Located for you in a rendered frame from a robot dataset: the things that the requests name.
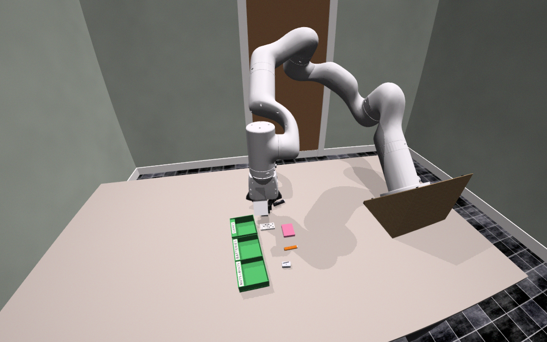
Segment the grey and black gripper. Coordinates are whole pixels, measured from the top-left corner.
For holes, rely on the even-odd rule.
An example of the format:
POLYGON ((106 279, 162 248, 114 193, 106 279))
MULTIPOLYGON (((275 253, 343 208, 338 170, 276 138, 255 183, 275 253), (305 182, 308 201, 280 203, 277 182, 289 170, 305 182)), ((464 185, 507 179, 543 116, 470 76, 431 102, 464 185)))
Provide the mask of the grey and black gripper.
POLYGON ((271 177, 256 178, 249 173, 249 192, 246 195, 246 200, 255 200, 255 188, 264 188, 265 200, 268 200, 268 213, 272 210, 272 203, 282 198, 282 194, 278 190, 278 178, 276 170, 271 177))

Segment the green three-compartment bin rack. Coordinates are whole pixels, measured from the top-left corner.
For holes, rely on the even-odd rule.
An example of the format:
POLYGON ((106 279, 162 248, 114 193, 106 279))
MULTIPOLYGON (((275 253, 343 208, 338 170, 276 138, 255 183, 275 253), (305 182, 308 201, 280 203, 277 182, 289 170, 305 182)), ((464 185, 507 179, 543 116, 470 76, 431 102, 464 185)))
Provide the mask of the green three-compartment bin rack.
POLYGON ((270 286, 254 216, 230 218, 230 227, 239 292, 270 286))

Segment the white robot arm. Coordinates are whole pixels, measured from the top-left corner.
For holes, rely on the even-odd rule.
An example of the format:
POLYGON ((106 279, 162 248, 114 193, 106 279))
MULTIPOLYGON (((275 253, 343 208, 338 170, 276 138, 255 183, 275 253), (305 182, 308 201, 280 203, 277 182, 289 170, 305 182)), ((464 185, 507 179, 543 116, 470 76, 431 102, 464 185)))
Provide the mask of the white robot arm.
POLYGON ((291 79, 318 82, 339 95, 360 125, 378 124, 374 146, 388 188, 381 197, 430 185, 430 182, 419 183, 421 179, 403 135, 405 96, 401 88, 385 83, 363 99, 355 77, 343 67, 333 62, 310 62, 318 41, 313 29, 301 27, 252 53, 249 110, 279 123, 284 134, 275 134, 272 123, 256 122, 246 126, 250 174, 256 178, 271 177, 276 160, 295 159, 300 151, 297 122, 286 107, 275 101, 275 68, 283 64, 283 71, 291 79))

